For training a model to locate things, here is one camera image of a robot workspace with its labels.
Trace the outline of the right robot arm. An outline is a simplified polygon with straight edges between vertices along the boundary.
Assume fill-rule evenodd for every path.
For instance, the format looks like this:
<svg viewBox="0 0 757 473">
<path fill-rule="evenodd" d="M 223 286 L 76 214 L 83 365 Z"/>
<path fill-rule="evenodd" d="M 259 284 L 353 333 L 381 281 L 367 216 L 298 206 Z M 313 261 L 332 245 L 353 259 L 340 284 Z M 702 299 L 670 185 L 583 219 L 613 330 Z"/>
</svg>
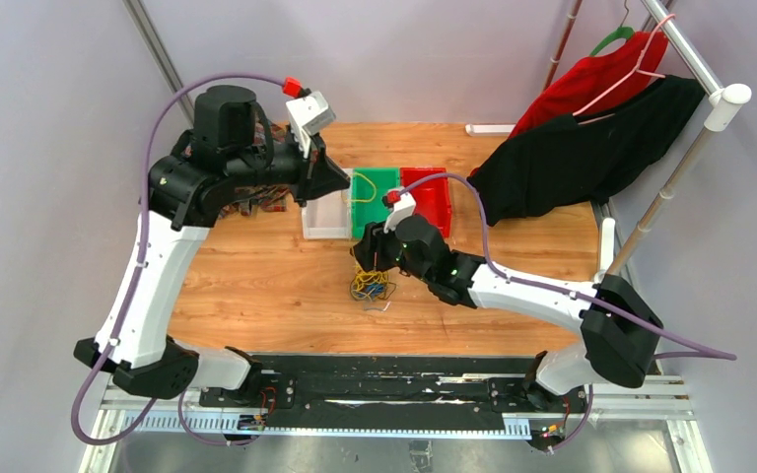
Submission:
<svg viewBox="0 0 757 473">
<path fill-rule="evenodd" d="M 644 325 L 662 323 L 620 277 L 568 282 L 514 271 L 450 248 L 419 215 L 393 231 L 382 222 L 368 224 L 351 253 L 366 271 L 398 269 L 418 279 L 445 304 L 529 315 L 579 335 L 567 348 L 535 357 L 523 394 L 536 410 L 550 410 L 565 393 L 590 383 L 639 388 L 652 366 L 658 337 Z"/>
</svg>

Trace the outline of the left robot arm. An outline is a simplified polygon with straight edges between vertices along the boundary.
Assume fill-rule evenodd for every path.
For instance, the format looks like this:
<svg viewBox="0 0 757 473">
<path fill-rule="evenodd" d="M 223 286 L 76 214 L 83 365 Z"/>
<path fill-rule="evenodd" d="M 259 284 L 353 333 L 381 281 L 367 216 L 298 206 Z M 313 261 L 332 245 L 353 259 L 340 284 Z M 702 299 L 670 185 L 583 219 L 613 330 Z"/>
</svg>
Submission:
<svg viewBox="0 0 757 473">
<path fill-rule="evenodd" d="M 277 141 L 254 91 L 217 85 L 197 97 L 192 128 L 147 175 L 147 208 L 126 269 L 134 288 L 121 289 L 102 329 L 76 344 L 78 361 L 131 395 L 172 399 L 188 388 L 220 388 L 240 407 L 260 399 L 260 365 L 248 355 L 184 344 L 168 327 L 193 257 L 244 191 L 283 187 L 306 205 L 349 186 L 320 134 L 335 118 L 325 97 L 300 90 L 287 111 Z"/>
</svg>

